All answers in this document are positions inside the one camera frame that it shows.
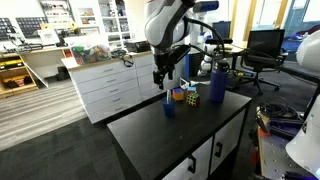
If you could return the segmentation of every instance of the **floor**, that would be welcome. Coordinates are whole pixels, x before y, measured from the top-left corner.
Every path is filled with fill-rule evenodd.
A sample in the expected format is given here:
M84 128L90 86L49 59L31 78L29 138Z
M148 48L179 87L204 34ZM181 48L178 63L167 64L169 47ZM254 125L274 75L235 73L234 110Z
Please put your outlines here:
M0 99L0 151L85 117L71 80Z
M236 93L253 98L232 179L250 179L255 164L248 137L255 128L256 106L276 96L285 97L297 110L304 110L315 87L285 73L263 73L266 80L281 85L279 92L261 85L257 96L252 84L241 86ZM92 126L87 118L0 152L2 179L124 179L110 134L103 125Z

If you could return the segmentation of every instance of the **office chair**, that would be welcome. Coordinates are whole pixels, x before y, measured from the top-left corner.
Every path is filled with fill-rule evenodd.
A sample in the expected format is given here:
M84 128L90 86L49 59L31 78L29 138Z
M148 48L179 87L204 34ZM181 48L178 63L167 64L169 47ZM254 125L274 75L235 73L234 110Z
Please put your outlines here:
M268 84L275 87L278 91L280 86L278 84L269 82L259 77L261 72L276 71L275 69L284 62L286 54L280 55L280 49L283 41L284 30L263 30L263 31L250 31L246 53L242 56L241 67L255 72L254 77L241 77L238 85L253 82L257 86L259 93L262 95L260 84Z

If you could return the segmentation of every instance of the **bottle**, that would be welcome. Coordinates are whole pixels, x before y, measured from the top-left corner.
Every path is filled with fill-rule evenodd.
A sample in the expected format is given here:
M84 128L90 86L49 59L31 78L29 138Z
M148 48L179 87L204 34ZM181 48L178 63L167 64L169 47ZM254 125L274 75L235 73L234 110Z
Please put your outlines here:
M228 81L229 64L226 60L216 61L211 72L209 100L221 103L224 99Z

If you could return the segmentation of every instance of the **cabinet handle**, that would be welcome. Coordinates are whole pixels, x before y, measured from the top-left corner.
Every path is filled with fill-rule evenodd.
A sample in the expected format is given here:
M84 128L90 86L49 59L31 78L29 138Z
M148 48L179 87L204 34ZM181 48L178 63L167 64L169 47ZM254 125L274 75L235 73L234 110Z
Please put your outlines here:
M116 79L112 79L112 80L110 80L110 81L107 81L107 82L113 82L113 81L115 81Z
M221 142L217 142L216 146L218 146L219 150L214 155L220 158L222 154L223 144Z
M112 102L120 101L120 99L121 99L121 98L115 99L115 100L113 100Z
M107 70L104 70L103 72L109 72L109 71L112 71L113 69L107 69Z
M118 109L115 109L115 111L119 111L120 109L123 109L123 107L120 107L120 108L118 108Z
M188 171L190 171L190 172L192 172L192 174L194 174L194 173L196 173L197 159L192 155L190 155L188 158L191 159L193 162L193 165L188 167Z
M112 90L112 91L109 91L109 92L116 92L116 91L118 91L118 89L115 89L115 90Z

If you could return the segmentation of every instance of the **white robot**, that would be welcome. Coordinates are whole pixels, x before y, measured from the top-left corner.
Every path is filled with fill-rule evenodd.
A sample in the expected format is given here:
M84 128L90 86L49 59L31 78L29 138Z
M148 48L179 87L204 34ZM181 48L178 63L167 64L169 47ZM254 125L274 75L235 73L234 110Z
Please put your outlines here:
M158 84L160 88L163 88L162 83L165 75L168 73L169 79L172 79L174 64L178 63L190 50L190 46L187 45L181 45L175 49L171 49L171 45L183 40L191 32L191 23L195 22L188 19L191 17L188 10L194 4L195 0L150 0L146 4L145 35L151 45L155 63L158 66L158 70L153 72L154 83ZM219 41L223 47L224 43L221 37ZM306 68L320 70L319 47L320 31L310 35L300 45L297 52L299 64ZM287 144L286 150L295 162L320 179L319 96L307 117L304 127Z

